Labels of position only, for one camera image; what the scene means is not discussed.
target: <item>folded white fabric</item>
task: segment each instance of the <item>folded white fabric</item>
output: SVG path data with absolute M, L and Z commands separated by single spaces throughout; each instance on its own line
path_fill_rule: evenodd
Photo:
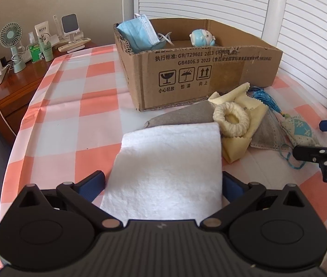
M 125 134 L 101 209 L 121 220 L 204 218 L 221 209 L 217 123 L 157 126 Z

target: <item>red and white tablecloth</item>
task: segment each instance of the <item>red and white tablecloth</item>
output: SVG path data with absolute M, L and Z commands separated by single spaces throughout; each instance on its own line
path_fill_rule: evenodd
M 284 113 L 302 117 L 327 147 L 318 130 L 327 110 L 289 77 L 276 78 L 268 92 Z M 17 135 L 4 178 L 0 220 L 27 183 L 41 189 L 78 182 L 95 170 L 106 175 L 124 133 L 140 129 L 152 117 L 171 111 L 136 111 L 115 45 L 77 51 L 56 58 L 31 100 Z M 327 227 L 327 183 L 317 164 L 292 169 L 278 152 L 249 148 L 224 170 L 247 183 L 268 188 L 299 185 Z M 102 196 L 94 203 L 100 205 Z

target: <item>wooden desk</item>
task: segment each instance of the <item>wooden desk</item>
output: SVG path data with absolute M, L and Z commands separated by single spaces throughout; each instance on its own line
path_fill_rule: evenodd
M 85 44 L 86 49 L 97 46 L 93 42 Z M 67 53 L 53 50 L 54 58 L 65 54 Z M 21 120 L 51 64 L 52 61 L 45 60 L 36 63 L 27 62 L 25 69 L 16 74 L 10 71 L 0 84 L 0 110 L 15 133 L 20 130 Z M 0 133 L 9 144 L 13 145 L 15 136 L 1 116 Z

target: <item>green fan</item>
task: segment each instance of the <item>green fan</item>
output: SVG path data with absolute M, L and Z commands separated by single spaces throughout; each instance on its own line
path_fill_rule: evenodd
M 21 58 L 21 54 L 17 51 L 16 44 L 20 41 L 22 36 L 21 26 L 17 23 L 9 23 L 3 27 L 0 32 L 0 43 L 3 47 L 11 48 L 13 72 L 18 73 L 22 71 L 26 64 Z

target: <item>braided ring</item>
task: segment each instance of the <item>braided ring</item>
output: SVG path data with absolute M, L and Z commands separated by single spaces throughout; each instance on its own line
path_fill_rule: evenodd
M 225 120 L 225 115 L 232 114 L 238 119 L 237 124 Z M 244 135 L 249 126 L 250 118 L 244 109 L 234 102 L 225 102 L 217 105 L 213 112 L 213 120 L 220 126 L 221 133 L 225 137 L 240 137 Z

